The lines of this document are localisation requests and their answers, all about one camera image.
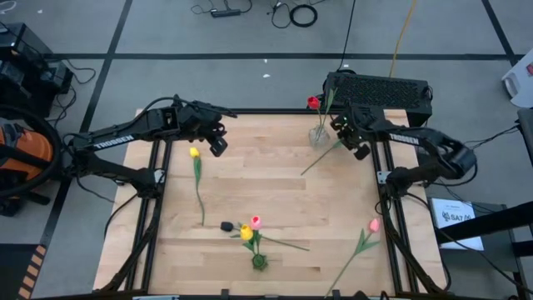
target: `power adapter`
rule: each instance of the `power adapter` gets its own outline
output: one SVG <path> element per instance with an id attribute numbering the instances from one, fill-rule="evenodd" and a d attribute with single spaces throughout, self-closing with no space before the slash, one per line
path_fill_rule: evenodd
<path id="1" fill-rule="evenodd" d="M 240 16 L 241 10 L 240 9 L 226 9 L 223 11 L 219 11 L 216 9 L 211 10 L 211 16 L 213 18 L 222 18 L 222 17 L 231 17 L 231 16 Z"/>

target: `small green vase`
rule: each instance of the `small green vase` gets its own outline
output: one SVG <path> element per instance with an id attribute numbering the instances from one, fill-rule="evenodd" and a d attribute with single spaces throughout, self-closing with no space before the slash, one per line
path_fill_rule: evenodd
<path id="1" fill-rule="evenodd" d="M 253 268 L 259 271 L 264 270 L 268 266 L 267 256 L 256 254 L 252 258 Z"/>

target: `white paper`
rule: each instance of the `white paper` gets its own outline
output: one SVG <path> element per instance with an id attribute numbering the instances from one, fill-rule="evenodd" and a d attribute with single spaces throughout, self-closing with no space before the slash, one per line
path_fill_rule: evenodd
<path id="1" fill-rule="evenodd" d="M 471 206 L 470 202 L 463 203 L 456 200 L 432 198 L 431 203 L 436 226 L 438 228 L 461 223 L 476 217 L 474 214 L 474 208 Z M 471 237 L 458 242 L 469 248 L 483 251 L 481 237 Z M 466 250 L 456 242 L 442 243 L 441 248 Z"/>

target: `wooden tabletop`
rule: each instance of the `wooden tabletop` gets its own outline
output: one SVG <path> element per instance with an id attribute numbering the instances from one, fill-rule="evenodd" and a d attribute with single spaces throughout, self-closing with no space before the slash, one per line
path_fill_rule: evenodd
<path id="1" fill-rule="evenodd" d="M 407 124 L 404 111 L 386 111 L 386 116 L 394 123 Z M 150 293 L 207 295 L 228 288 L 231 295 L 326 294 L 354 252 L 361 229 L 367 230 L 368 223 L 379 217 L 374 211 L 379 198 L 372 158 L 357 161 L 343 147 L 332 150 L 300 175 L 325 150 L 309 146 L 307 134 L 317 122 L 313 115 L 226 118 L 223 123 L 229 146 L 221 157 L 213 157 L 205 142 L 174 143 Z M 335 133 L 326 127 L 333 144 Z M 202 154 L 204 227 L 194 188 L 191 146 Z M 395 142 L 391 147 L 395 165 L 417 165 L 413 147 Z M 150 151 L 148 142 L 130 143 L 124 165 L 145 167 Z M 115 209 L 134 192 L 132 187 L 120 187 Z M 422 188 L 414 187 L 410 192 L 425 198 Z M 140 200 L 136 200 L 113 219 L 95 288 L 105 285 L 131 252 L 139 207 Z M 408 197 L 403 208 L 413 254 L 436 284 L 444 287 L 430 214 Z M 252 253 L 242 246 L 241 239 L 229 238 L 220 223 L 249 223 L 254 215 L 261 216 L 265 236 L 311 251 L 263 240 L 262 253 L 267 255 L 269 266 L 263 272 L 253 270 Z M 343 295 L 358 290 L 369 295 L 379 295 L 382 290 L 394 294 L 385 233 L 381 230 L 371 240 L 381 242 L 358 255 L 336 285 Z M 144 256 L 137 268 L 137 287 L 143 264 Z M 402 259 L 401 270 L 402 285 L 407 289 Z"/>

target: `white label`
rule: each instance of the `white label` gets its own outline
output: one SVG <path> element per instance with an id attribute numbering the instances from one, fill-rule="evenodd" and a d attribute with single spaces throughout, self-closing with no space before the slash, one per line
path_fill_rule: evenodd
<path id="1" fill-rule="evenodd" d="M 416 137 L 406 137 L 406 136 L 402 136 L 399 134 L 393 134 L 393 133 L 389 133 L 389 137 L 393 141 L 408 143 L 408 144 L 417 145 L 417 146 L 420 145 L 420 143 L 418 142 L 418 138 Z"/>
<path id="2" fill-rule="evenodd" d="M 133 141 L 133 137 L 131 135 L 126 136 L 126 137 L 115 138 L 107 142 L 100 142 L 98 144 L 95 144 L 94 147 L 98 149 L 104 149 L 104 148 L 108 148 L 111 146 L 120 145 L 122 143 L 127 143 L 130 141 Z"/>

